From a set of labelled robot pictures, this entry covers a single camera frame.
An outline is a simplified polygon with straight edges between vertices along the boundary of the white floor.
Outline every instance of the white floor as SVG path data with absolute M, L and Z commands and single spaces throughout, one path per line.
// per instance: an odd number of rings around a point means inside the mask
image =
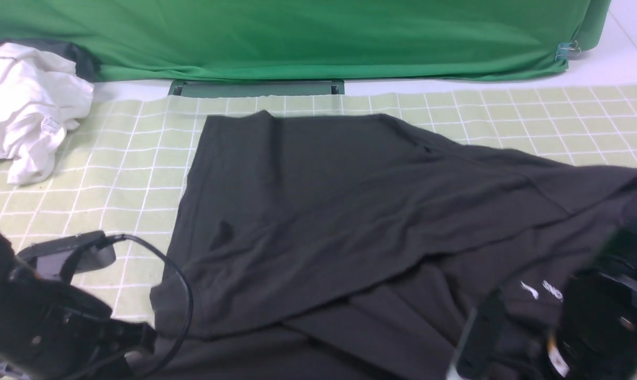
M 424 93 L 456 89 L 553 87 L 637 83 L 637 0 L 614 0 L 598 46 L 571 61 L 567 72 L 526 82 L 461 82 L 437 79 L 349 80 L 345 93 Z M 170 80 L 133 80 L 96 84 L 96 100 L 150 101 L 168 94 Z

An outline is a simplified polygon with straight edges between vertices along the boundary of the green backdrop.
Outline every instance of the green backdrop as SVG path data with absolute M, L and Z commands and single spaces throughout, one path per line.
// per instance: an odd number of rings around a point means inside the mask
M 0 0 L 0 40 L 88 48 L 101 80 L 528 79 L 610 0 Z

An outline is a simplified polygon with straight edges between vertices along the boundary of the binder clip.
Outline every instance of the binder clip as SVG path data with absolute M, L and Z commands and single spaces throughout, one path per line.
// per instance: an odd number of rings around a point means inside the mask
M 574 58 L 582 53 L 582 49 L 579 47 L 577 41 L 570 43 L 559 43 L 558 50 L 556 51 L 555 61 L 569 60 L 570 57 Z

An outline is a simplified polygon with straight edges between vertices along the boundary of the clothing tag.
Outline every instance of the clothing tag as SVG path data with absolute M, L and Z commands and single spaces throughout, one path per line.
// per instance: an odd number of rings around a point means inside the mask
M 41 122 L 41 131 L 47 135 L 55 135 L 60 130 L 60 123 L 51 116 L 47 116 Z
M 548 339 L 548 359 L 551 361 L 551 365 L 553 365 L 553 368 L 555 368 L 560 376 L 567 376 L 567 373 L 570 371 L 570 367 L 567 363 L 565 363 L 565 359 L 563 359 L 563 356 L 560 355 L 560 351 L 558 351 L 555 335 L 552 335 Z

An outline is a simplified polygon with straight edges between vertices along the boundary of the white logo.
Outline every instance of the white logo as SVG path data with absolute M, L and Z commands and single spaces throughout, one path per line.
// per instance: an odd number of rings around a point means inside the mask
M 539 300 L 539 292 L 536 291 L 533 287 L 527 286 L 523 281 L 521 281 L 521 287 L 532 293 L 532 297 L 534 297 L 535 300 Z
M 552 284 L 548 283 L 548 281 L 544 281 L 543 283 L 544 289 L 548 290 L 555 298 L 558 298 L 558 300 L 560 300 L 560 302 L 563 301 L 563 294 L 560 293 L 560 291 L 558 289 L 556 289 L 555 287 L 552 286 Z

